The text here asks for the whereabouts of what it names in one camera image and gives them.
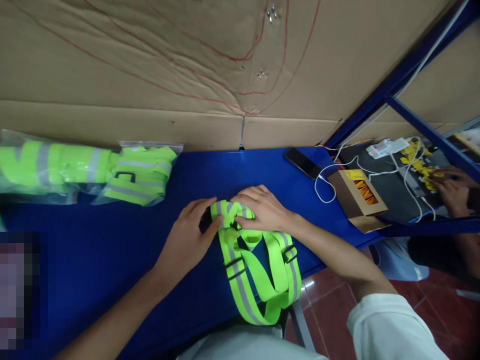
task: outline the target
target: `cable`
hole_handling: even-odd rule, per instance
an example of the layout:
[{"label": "cable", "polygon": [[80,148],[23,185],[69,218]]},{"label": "cable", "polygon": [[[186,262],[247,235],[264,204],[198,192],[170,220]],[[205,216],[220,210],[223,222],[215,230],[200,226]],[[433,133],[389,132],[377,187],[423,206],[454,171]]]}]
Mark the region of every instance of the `cable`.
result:
[{"label": "cable", "polygon": [[405,171],[405,175],[403,176],[403,185],[405,185],[408,193],[410,194],[410,196],[412,197],[412,199],[415,201],[416,205],[418,206],[418,209],[420,210],[420,216],[418,217],[418,220],[415,221],[415,223],[418,223],[423,215],[424,215],[424,212],[422,211],[422,207],[420,206],[419,202],[417,201],[417,198],[415,197],[415,195],[410,191],[410,188],[409,186],[407,185],[407,175],[409,174],[409,170],[410,170],[410,167],[412,166],[412,164],[417,161],[416,157],[417,157],[417,153],[419,152],[420,150],[420,143],[422,142],[420,140],[419,137],[417,137],[418,139],[418,145],[416,146],[416,150],[415,150],[415,155],[413,155],[413,159],[410,161],[410,163],[408,164],[408,166],[406,167],[406,171]]},{"label": "cable", "polygon": [[395,161],[394,156],[393,156],[391,153],[390,153],[389,155],[390,155],[391,159],[392,159],[393,162],[394,162],[395,170],[393,170],[393,171],[379,172],[379,173],[371,173],[370,175],[368,175],[368,181],[372,181],[372,176],[383,175],[383,174],[395,174],[396,172],[399,171],[399,166],[397,165],[397,162]]},{"label": "cable", "polygon": [[[403,94],[403,92],[410,86],[410,84],[412,83],[412,81],[415,79],[415,77],[417,77],[417,75],[419,74],[419,72],[422,70],[422,68],[424,67],[425,63],[429,60],[429,57],[432,55],[432,53],[435,51],[435,49],[437,48],[437,46],[440,44],[440,42],[442,42],[442,40],[444,39],[444,37],[447,35],[447,33],[450,31],[450,29],[452,28],[452,26],[455,24],[455,22],[457,21],[457,19],[459,18],[460,14],[463,12],[463,10],[465,9],[465,7],[467,6],[469,0],[464,0],[463,3],[460,5],[460,7],[458,8],[458,10],[456,11],[455,15],[451,18],[450,22],[448,23],[448,25],[445,27],[445,29],[443,30],[443,32],[440,34],[440,36],[438,37],[438,39],[435,41],[435,43],[433,44],[433,46],[430,48],[430,51],[426,54],[425,58],[423,58],[422,62],[420,63],[420,65],[418,65],[418,67],[416,68],[415,72],[413,73],[413,75],[410,77],[410,80],[408,80],[408,82],[405,84],[405,86],[398,92],[398,94],[395,96],[396,99],[398,99],[398,97],[400,95]],[[347,140],[345,140],[345,142],[340,146],[340,150],[338,151],[338,153],[336,154],[335,156],[335,159],[333,160],[333,162],[336,162],[337,159],[339,158],[340,156],[340,152],[342,151],[342,149],[344,148],[345,144],[352,140],[353,138],[355,138],[356,136],[358,136],[363,130],[365,130],[366,128],[368,128],[375,120],[377,120],[390,106],[387,105],[386,107],[383,108],[382,111],[380,111],[380,113],[375,116],[374,119],[370,120],[370,122],[362,127],[355,135],[353,135],[352,137],[348,138]]]},{"label": "cable", "polygon": [[437,220],[437,213],[435,212],[435,209],[433,208],[433,206],[430,205],[427,199],[425,199],[423,196],[420,199],[422,199],[423,202],[431,209],[433,213],[433,221]]},{"label": "cable", "polygon": [[[357,141],[356,143],[345,146],[344,149],[351,148],[352,146],[355,146],[357,144],[366,143],[366,142],[369,142],[369,141],[372,141],[372,140],[379,140],[379,139],[385,139],[385,137],[378,137],[378,138],[370,138],[370,139],[366,139],[366,140],[360,140],[360,141]],[[325,149],[330,150],[330,151],[340,150],[339,148],[338,149],[332,149],[332,148],[329,148],[328,146],[325,146],[325,145],[315,145],[314,147],[315,148],[325,148]]]},{"label": "cable", "polygon": [[[422,207],[420,206],[419,202],[417,201],[417,198],[415,197],[415,195],[411,192],[409,186],[407,185],[407,176],[409,174],[409,170],[410,170],[410,167],[415,163],[417,162],[418,160],[420,160],[424,154],[425,154],[425,144],[422,142],[422,139],[420,139],[418,136],[412,136],[412,139],[417,139],[417,146],[416,146],[416,150],[415,150],[415,154],[413,155],[413,158],[411,159],[410,163],[408,165],[406,165],[406,171],[405,171],[405,175],[403,176],[403,185],[405,185],[405,188],[407,189],[408,193],[410,194],[410,196],[412,197],[413,201],[415,201],[416,205],[418,206],[418,209],[420,210],[420,215],[417,219],[417,221],[415,221],[416,223],[418,223],[423,215],[424,215],[424,212],[422,210]],[[417,157],[417,154],[419,153],[419,150],[420,150],[420,146],[423,147],[423,151],[421,153],[421,155],[419,157]],[[395,165],[395,170],[393,171],[385,171],[385,172],[374,172],[374,171],[370,171],[370,170],[367,170],[365,168],[363,168],[360,163],[359,163],[359,159],[360,157],[358,155],[354,156],[353,159],[350,161],[350,162],[347,162],[347,163],[341,163],[341,164],[338,164],[338,163],[333,163],[331,165],[328,165],[326,167],[324,167],[320,173],[318,174],[317,178],[315,179],[315,183],[313,185],[313,188],[315,190],[315,193],[316,195],[318,196],[318,198],[320,199],[320,201],[324,204],[329,204],[331,203],[333,200],[335,200],[335,198],[337,197],[337,190],[335,189],[335,186],[333,186],[330,182],[328,182],[323,176],[322,176],[322,173],[325,171],[325,169],[327,168],[330,168],[332,166],[346,166],[346,165],[350,165],[351,163],[353,163],[355,160],[356,160],[356,164],[358,165],[358,167],[360,169],[362,169],[363,171],[367,172],[367,173],[370,173],[368,175],[368,180],[370,180],[372,178],[372,176],[376,176],[376,175],[383,175],[383,174],[394,174],[396,172],[399,171],[399,166],[397,164],[397,162],[395,161],[395,158],[392,154],[389,154],[390,157],[392,158],[393,160],[393,164]],[[322,199],[322,197],[320,196],[318,190],[317,190],[317,181],[318,179],[322,179],[324,182],[326,182],[328,185],[331,186],[331,188],[333,189],[333,197],[329,200],[329,201],[325,201]],[[426,204],[427,206],[433,211],[433,221],[436,220],[437,218],[437,215],[435,213],[435,210],[434,208],[427,202],[427,200],[425,200],[423,197],[421,198]]]}]

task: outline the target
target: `cardboard wall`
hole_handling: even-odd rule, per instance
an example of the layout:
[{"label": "cardboard wall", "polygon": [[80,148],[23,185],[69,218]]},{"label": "cardboard wall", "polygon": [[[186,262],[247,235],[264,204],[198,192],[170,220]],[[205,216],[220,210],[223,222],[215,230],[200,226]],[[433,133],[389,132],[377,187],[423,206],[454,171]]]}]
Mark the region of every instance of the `cardboard wall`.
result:
[{"label": "cardboard wall", "polygon": [[451,4],[278,0],[270,24],[265,0],[1,1],[0,127],[206,151],[246,114],[246,148],[313,145]]},{"label": "cardboard wall", "polygon": [[[418,74],[399,99],[440,134],[448,133],[480,116],[479,63],[480,20],[477,20]],[[418,131],[389,108],[355,141],[413,135],[418,136]]]}]

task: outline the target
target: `person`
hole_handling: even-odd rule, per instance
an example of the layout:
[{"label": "person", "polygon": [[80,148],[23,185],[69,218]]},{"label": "person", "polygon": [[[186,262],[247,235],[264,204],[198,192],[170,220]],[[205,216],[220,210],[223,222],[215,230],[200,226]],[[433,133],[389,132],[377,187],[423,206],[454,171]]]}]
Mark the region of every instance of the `person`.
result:
[{"label": "person", "polygon": [[[469,207],[475,209],[480,205],[475,199],[480,185],[464,171],[448,166],[436,170],[434,175],[456,177],[455,180],[446,176],[432,178],[449,218],[468,217]],[[480,234],[415,236],[408,240],[407,248],[408,255],[416,264],[453,275],[473,290],[480,291]]]},{"label": "person", "polygon": [[[222,217],[217,217],[205,233],[200,232],[199,222],[216,200],[199,199],[188,204],[173,224],[151,270],[56,359],[115,359],[152,309],[206,254]],[[263,185],[242,190],[230,201],[240,202],[255,213],[255,219],[235,218],[243,229],[291,234],[349,283],[358,304],[347,325],[358,359],[447,359],[424,321],[379,268],[355,247],[287,210]],[[179,358],[326,359],[255,331],[258,329],[253,325],[237,326],[210,334]]]}]

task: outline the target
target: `blue metal frame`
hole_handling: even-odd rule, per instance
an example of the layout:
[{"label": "blue metal frame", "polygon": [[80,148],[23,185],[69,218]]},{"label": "blue metal frame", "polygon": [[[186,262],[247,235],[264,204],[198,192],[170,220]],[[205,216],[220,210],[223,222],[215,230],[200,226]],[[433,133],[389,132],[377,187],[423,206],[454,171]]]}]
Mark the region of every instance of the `blue metal frame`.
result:
[{"label": "blue metal frame", "polygon": [[[403,118],[412,124],[420,133],[425,135],[433,144],[438,146],[449,160],[467,172],[474,180],[480,183],[480,168],[449,141],[436,132],[430,125],[419,118],[413,111],[394,98],[412,73],[425,58],[453,18],[457,6],[438,22],[424,37],[421,44],[413,50],[390,74],[390,76],[359,106],[359,108],[345,121],[345,123],[325,143],[330,148],[337,148],[357,129],[364,121],[374,114],[383,105],[389,104]],[[422,70],[440,54],[453,40],[480,17],[480,0],[470,0],[465,9],[448,31],[442,42],[432,53]],[[393,223],[392,226],[379,230],[381,236],[436,236],[456,234],[461,230],[466,233],[480,233],[480,216],[459,219],[442,219],[420,223]]]},{"label": "blue metal frame", "polygon": [[389,95],[385,101],[392,109],[407,120],[423,136],[431,141],[432,144],[439,147],[450,162],[470,175],[480,184],[480,167],[475,164],[468,156],[457,149],[452,143],[440,135],[433,127],[423,121],[412,110],[406,107],[402,102]]},{"label": "blue metal frame", "polygon": [[[329,148],[338,148],[350,134],[385,104],[385,97],[395,94],[408,81],[410,75],[438,40],[447,24],[455,14],[454,6],[424,37],[421,44],[413,50],[389,75],[389,77],[360,105],[345,123],[324,144]],[[440,54],[453,40],[480,17],[480,0],[470,0],[465,9],[432,53],[425,66]]]},{"label": "blue metal frame", "polygon": [[458,229],[461,229],[462,234],[478,234],[479,224],[480,217],[471,216],[418,223],[405,222],[400,225],[396,223],[394,226],[378,230],[378,233],[386,238],[400,236],[444,236],[456,234]]}]

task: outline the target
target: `black plastic buckle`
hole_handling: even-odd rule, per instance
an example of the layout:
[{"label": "black plastic buckle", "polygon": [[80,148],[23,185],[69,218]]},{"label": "black plastic buckle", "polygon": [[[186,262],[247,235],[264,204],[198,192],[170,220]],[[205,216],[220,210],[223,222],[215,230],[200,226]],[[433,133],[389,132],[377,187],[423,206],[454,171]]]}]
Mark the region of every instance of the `black plastic buckle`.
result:
[{"label": "black plastic buckle", "polygon": [[[236,273],[235,275],[233,275],[232,277],[229,277],[229,275],[227,274],[227,269],[228,269],[229,267],[231,267],[232,265],[235,265],[236,263],[240,262],[240,261],[243,261],[243,269],[240,270],[239,272],[237,272],[237,273]],[[238,257],[238,258],[236,258],[235,260],[232,260],[232,261],[230,261],[228,264],[225,265],[225,275],[226,275],[226,279],[227,279],[228,281],[233,280],[233,279],[235,279],[237,276],[242,275],[242,274],[245,272],[246,269],[247,269],[247,265],[245,264],[245,260],[244,260],[243,256],[242,256],[242,257]]]},{"label": "black plastic buckle", "polygon": [[117,172],[115,178],[118,179],[119,175],[130,175],[130,182],[135,183],[135,174],[133,172]]},{"label": "black plastic buckle", "polygon": [[239,223],[236,222],[235,220],[233,220],[233,222],[230,224],[230,227],[231,227],[232,229],[237,230],[237,231],[241,229]]},{"label": "black plastic buckle", "polygon": [[[291,249],[295,249],[296,250],[296,254],[292,256],[292,258],[289,260],[289,258],[287,257],[287,254],[286,252],[290,251]],[[290,246],[287,246],[285,249],[283,249],[283,251],[281,252],[281,255],[283,256],[283,262],[285,264],[290,264],[293,260],[295,260],[297,258],[299,254],[299,250],[297,249],[297,247],[292,244]]]}]

